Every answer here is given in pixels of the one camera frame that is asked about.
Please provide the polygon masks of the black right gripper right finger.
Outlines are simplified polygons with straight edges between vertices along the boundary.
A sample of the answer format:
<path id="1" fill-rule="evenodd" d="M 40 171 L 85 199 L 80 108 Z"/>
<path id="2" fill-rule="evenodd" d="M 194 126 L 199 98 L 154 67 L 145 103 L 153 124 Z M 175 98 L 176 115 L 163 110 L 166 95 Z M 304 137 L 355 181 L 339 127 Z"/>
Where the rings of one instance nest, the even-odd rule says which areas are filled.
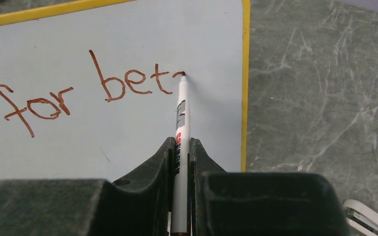
<path id="1" fill-rule="evenodd" d="M 195 236 L 347 236 L 337 194 L 321 175 L 232 173 L 190 142 Z"/>

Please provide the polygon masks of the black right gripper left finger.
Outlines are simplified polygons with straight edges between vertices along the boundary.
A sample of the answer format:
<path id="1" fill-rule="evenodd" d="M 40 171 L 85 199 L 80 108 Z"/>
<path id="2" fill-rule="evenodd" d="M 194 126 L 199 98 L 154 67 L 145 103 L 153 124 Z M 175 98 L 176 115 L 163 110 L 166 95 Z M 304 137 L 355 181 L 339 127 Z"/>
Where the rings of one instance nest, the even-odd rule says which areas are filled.
<path id="1" fill-rule="evenodd" d="M 168 235 L 174 143 L 114 182 L 0 180 L 0 236 Z"/>

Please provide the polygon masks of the white marker pen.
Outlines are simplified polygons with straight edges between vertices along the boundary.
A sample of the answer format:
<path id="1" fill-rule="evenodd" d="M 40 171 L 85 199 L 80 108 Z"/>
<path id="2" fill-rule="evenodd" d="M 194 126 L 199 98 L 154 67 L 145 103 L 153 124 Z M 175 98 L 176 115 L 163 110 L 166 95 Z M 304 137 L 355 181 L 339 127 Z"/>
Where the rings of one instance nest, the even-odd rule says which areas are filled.
<path id="1" fill-rule="evenodd" d="M 189 196 L 189 145 L 190 145 L 190 105 L 189 83 L 186 73 L 181 73 L 176 108 L 174 186 L 171 211 L 170 234 L 190 235 Z"/>

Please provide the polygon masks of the yellow framed whiteboard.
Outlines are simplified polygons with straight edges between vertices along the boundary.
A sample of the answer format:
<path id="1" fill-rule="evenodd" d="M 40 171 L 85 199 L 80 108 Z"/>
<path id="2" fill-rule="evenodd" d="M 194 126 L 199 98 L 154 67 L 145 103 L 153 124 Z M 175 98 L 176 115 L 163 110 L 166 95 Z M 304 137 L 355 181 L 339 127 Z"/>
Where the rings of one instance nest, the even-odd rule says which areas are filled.
<path id="1" fill-rule="evenodd" d="M 77 0 L 0 15 L 0 179 L 115 180 L 175 135 L 245 169 L 248 0 Z"/>

